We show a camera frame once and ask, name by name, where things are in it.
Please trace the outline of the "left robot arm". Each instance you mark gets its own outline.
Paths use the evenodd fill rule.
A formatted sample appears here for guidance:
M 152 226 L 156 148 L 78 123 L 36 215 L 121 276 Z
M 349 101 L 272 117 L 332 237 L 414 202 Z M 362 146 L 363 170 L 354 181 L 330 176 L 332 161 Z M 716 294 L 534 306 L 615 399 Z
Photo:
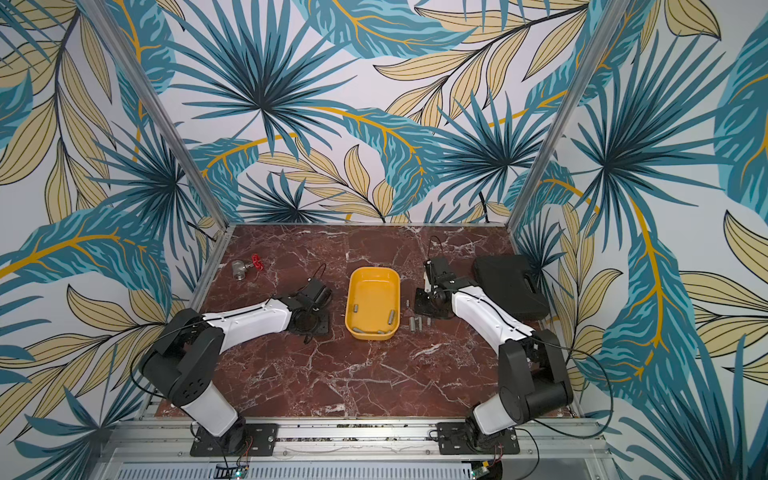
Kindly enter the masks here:
M 177 313 L 137 362 L 138 373 L 199 426 L 198 434 L 226 454 L 248 444 L 246 421 L 213 383 L 219 357 L 262 336 L 288 332 L 309 342 L 328 330 L 331 289 L 311 278 L 298 291 L 243 308 Z

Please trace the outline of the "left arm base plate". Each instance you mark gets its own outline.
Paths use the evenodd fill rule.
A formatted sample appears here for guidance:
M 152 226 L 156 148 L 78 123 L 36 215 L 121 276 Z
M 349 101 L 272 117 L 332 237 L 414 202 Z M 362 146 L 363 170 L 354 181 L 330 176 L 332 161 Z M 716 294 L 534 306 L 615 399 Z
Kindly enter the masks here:
M 190 456 L 270 457 L 278 428 L 275 423 L 235 423 L 223 436 L 217 437 L 199 427 L 194 434 Z

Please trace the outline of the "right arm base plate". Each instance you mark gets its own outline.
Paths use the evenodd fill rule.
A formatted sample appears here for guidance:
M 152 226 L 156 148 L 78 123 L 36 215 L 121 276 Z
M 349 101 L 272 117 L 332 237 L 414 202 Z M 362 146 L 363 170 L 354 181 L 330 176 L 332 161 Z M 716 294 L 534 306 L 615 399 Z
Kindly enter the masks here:
M 436 424 L 441 455 L 515 455 L 520 446 L 513 428 L 484 434 L 471 419 Z

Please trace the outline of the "yellow plastic storage tray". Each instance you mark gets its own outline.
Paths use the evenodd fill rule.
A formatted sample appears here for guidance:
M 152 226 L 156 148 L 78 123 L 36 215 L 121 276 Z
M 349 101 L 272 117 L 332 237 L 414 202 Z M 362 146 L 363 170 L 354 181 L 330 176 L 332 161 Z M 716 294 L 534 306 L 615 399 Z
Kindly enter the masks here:
M 386 267 L 360 267 L 350 277 L 345 312 L 345 326 L 358 340 L 386 341 L 400 326 L 400 276 Z M 359 310 L 353 313 L 353 305 Z M 388 316 L 395 310 L 394 323 Z

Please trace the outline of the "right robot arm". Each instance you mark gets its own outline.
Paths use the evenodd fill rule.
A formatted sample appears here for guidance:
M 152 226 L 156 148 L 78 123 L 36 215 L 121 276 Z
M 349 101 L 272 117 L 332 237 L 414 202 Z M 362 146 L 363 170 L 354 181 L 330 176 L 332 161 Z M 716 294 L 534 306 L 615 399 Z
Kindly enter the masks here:
M 503 444 L 513 427 L 569 405 L 574 397 L 562 346 L 552 331 L 532 322 L 546 317 L 545 296 L 520 255 L 482 256 L 469 277 L 445 257 L 425 261 L 425 285 L 414 311 L 434 319 L 460 319 L 497 355 L 497 391 L 472 408 L 459 440 L 476 452 Z

